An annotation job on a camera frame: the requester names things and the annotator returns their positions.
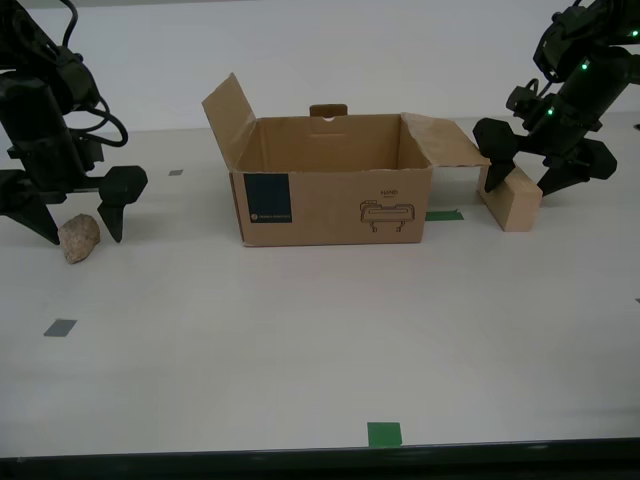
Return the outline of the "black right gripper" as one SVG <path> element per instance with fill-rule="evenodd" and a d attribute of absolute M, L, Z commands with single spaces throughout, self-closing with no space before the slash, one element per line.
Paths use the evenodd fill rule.
<path fill-rule="evenodd" d="M 584 139 L 631 82 L 632 54 L 620 47 L 598 48 L 578 62 L 560 89 L 537 97 L 524 120 L 527 137 L 506 121 L 483 118 L 473 128 L 482 156 L 490 161 L 484 191 L 495 190 L 515 169 L 514 157 L 546 157 L 538 181 L 544 196 L 591 179 L 607 180 L 618 162 L 601 141 Z"/>

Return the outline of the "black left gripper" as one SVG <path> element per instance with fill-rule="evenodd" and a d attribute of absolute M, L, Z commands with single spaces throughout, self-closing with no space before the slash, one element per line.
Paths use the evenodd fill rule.
<path fill-rule="evenodd" d="M 71 132 L 50 86 L 36 77 L 1 79 L 1 124 L 12 144 L 10 156 L 26 172 L 1 171 L 2 216 L 59 245 L 58 227 L 39 193 L 53 197 L 99 188 L 97 211 L 112 238 L 122 241 L 124 209 L 148 183 L 144 169 L 116 166 L 101 181 L 88 176 L 101 148 Z"/>

